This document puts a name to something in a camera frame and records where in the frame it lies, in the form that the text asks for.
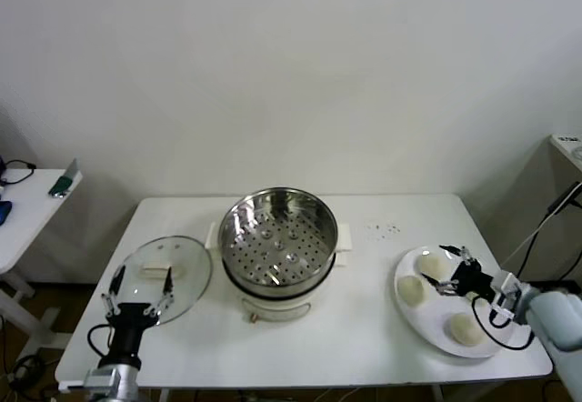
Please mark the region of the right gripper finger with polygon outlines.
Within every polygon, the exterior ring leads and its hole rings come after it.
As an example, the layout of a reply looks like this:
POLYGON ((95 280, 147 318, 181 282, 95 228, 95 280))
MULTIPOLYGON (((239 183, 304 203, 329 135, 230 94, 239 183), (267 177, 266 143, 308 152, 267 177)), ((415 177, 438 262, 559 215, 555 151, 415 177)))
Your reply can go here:
POLYGON ((422 273, 422 277, 427 281, 427 283, 432 286, 440 296, 459 296, 457 292, 457 281, 438 281, 433 277, 422 273))
POLYGON ((438 246, 445 254, 445 256, 454 261, 460 261, 467 266, 480 265, 479 261, 471 254, 469 249, 465 246, 457 247, 453 245, 439 245, 438 246))

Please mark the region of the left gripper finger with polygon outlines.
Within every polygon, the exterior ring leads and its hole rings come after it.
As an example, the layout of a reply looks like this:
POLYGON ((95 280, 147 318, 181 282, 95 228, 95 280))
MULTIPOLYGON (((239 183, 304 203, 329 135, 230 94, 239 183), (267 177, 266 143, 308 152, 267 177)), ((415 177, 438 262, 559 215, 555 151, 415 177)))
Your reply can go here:
POLYGON ((163 318, 166 316, 167 312, 174 303, 175 295, 173 272, 172 267, 169 267, 166 271, 166 278, 162 288, 162 296, 158 299, 152 310, 152 316, 157 318, 156 323, 158 325, 163 323, 163 318))
POLYGON ((105 307, 105 315, 107 317, 112 317, 121 313, 118 302, 118 294, 121 289, 124 276, 125 264, 122 264, 115 271, 109 284, 108 291, 101 294, 101 298, 105 307))

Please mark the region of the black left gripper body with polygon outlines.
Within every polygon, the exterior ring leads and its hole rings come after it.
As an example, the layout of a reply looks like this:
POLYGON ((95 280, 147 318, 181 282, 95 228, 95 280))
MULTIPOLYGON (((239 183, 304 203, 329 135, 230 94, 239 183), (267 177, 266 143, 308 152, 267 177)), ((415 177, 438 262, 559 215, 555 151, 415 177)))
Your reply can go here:
POLYGON ((147 313, 147 303, 128 303, 119 305, 120 313, 108 318, 114 329, 113 339, 108 351, 108 364, 140 367, 138 356, 144 332, 154 326, 154 317, 147 313))

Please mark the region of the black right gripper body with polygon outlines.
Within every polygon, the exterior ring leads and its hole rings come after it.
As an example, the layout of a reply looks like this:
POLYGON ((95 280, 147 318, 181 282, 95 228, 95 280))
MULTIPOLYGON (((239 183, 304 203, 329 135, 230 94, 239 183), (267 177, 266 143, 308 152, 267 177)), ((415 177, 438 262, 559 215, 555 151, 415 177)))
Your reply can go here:
POLYGON ((493 277, 484 273, 475 259, 461 262, 451 276, 451 282, 459 296, 475 293, 488 303, 492 303, 496 296, 491 286, 492 280, 493 277))

